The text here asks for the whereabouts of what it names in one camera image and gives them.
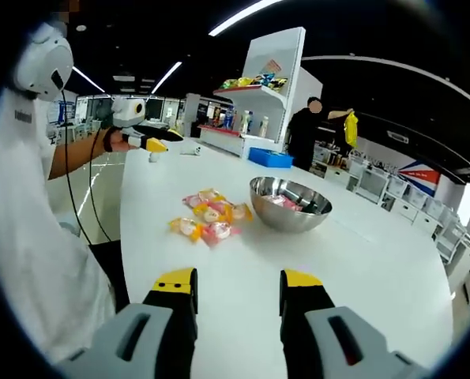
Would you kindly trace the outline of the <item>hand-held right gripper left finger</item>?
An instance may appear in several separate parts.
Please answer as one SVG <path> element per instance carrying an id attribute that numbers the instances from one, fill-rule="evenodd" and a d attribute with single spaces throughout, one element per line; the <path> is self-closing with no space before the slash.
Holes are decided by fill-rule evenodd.
<path id="1" fill-rule="evenodd" d="M 159 277 L 142 303 L 103 324 L 58 364 L 64 378 L 189 378 L 197 339 L 197 269 Z"/>

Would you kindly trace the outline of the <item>person's left hand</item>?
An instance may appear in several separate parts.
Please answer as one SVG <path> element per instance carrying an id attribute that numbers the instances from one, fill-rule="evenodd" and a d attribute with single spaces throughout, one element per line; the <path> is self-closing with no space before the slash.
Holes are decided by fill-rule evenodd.
<path id="1" fill-rule="evenodd" d="M 137 149 L 130 145 L 120 129 L 111 127 L 103 132 L 101 147 L 105 152 L 128 152 Z"/>

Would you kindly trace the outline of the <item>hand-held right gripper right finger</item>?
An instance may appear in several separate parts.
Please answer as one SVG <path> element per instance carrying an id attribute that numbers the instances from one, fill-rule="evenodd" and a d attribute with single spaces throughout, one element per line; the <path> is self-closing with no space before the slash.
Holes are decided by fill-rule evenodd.
<path id="1" fill-rule="evenodd" d="M 346 306 L 335 306 L 323 283 L 289 268 L 280 272 L 280 341 L 289 378 L 427 378 Z"/>

